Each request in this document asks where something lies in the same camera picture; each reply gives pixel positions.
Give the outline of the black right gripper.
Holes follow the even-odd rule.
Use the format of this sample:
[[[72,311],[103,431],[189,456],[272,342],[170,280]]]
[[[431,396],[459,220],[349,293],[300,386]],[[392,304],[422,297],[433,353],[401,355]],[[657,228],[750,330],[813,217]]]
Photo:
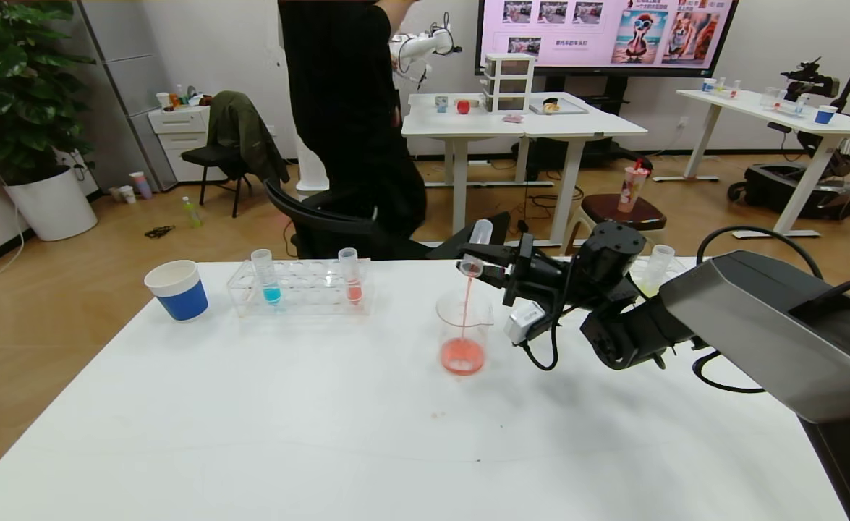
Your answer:
[[[517,247],[467,243],[459,247],[459,252],[462,261],[484,264],[475,280],[503,288],[506,307],[513,307],[518,299],[544,308],[570,305],[574,259],[550,257],[535,247],[534,241],[534,235],[526,233]]]

